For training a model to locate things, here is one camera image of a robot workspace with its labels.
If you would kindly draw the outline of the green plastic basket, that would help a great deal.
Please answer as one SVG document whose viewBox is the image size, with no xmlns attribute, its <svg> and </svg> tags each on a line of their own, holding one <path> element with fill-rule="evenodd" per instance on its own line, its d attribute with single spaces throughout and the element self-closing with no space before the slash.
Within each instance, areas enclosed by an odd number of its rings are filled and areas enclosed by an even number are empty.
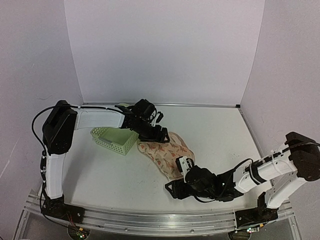
<svg viewBox="0 0 320 240">
<path fill-rule="evenodd" d="M 129 129 L 95 127 L 90 131 L 94 142 L 117 154 L 125 156 L 138 139 L 138 134 Z"/>
</svg>

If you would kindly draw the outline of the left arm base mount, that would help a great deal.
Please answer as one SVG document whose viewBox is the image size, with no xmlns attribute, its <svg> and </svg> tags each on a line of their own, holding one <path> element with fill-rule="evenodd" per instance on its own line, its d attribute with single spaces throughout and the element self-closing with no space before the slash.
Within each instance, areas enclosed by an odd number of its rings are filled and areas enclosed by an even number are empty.
<svg viewBox="0 0 320 240">
<path fill-rule="evenodd" d="M 74 224 L 81 224 L 84 219 L 85 209 L 80 206 L 65 203 L 65 196 L 58 198 L 49 197 L 43 188 L 41 194 L 44 197 L 40 211 L 46 217 L 54 219 L 72 221 Z"/>
</svg>

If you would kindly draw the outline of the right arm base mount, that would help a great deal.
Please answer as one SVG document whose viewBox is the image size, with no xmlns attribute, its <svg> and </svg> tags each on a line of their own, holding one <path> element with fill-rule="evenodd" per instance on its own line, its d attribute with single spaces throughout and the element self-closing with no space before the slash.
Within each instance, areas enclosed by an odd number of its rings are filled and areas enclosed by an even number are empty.
<svg viewBox="0 0 320 240">
<path fill-rule="evenodd" d="M 269 208 L 264 199 L 258 199 L 257 206 L 235 212 L 236 229 L 242 230 L 245 228 L 266 224 L 278 218 L 278 208 Z"/>
</svg>

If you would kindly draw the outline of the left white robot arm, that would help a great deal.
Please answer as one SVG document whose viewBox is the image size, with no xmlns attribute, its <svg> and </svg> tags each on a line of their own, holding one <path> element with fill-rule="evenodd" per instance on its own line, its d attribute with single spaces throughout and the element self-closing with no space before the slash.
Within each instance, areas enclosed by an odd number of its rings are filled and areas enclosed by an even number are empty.
<svg viewBox="0 0 320 240">
<path fill-rule="evenodd" d="M 147 143 L 168 143 L 167 128 L 159 123 L 163 113 L 146 99 L 134 105 L 118 104 L 113 107 L 71 105 L 60 100 L 54 106 L 41 111 L 49 112 L 42 126 L 42 136 L 36 136 L 43 151 L 40 174 L 46 196 L 51 200 L 48 211 L 57 219 L 67 214 L 67 207 L 58 199 L 63 193 L 63 168 L 68 151 L 73 143 L 74 132 L 80 129 L 112 128 L 128 129 L 138 134 L 138 139 Z"/>
</svg>

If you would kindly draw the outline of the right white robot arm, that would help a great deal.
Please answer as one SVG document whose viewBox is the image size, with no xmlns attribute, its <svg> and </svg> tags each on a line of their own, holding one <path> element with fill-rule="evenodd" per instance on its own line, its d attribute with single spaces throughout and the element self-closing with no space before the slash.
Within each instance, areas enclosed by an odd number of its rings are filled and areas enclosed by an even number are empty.
<svg viewBox="0 0 320 240">
<path fill-rule="evenodd" d="M 252 218 L 262 222 L 298 188 L 320 178 L 320 144 L 297 132 L 290 132 L 285 137 L 285 143 L 270 155 L 258 160 L 247 158 L 218 175 L 195 165 L 189 157 L 178 157 L 175 163 L 182 178 L 167 183 L 165 189 L 179 200 L 194 197 L 200 203 L 231 202 L 251 189 L 281 177 L 275 186 L 262 194 L 264 202 L 252 209 Z"/>
</svg>

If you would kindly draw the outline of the floral mesh laundry bag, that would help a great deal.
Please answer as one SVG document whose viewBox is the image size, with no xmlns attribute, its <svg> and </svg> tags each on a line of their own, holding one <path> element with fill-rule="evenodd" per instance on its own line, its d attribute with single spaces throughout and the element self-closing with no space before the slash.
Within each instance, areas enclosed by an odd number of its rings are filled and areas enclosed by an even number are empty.
<svg viewBox="0 0 320 240">
<path fill-rule="evenodd" d="M 138 140 L 137 149 L 152 160 L 168 180 L 177 180 L 181 179 L 183 175 L 178 170 L 176 159 L 188 157 L 195 161 L 195 155 L 178 134 L 169 132 L 168 135 L 170 138 L 168 143 L 142 142 Z"/>
</svg>

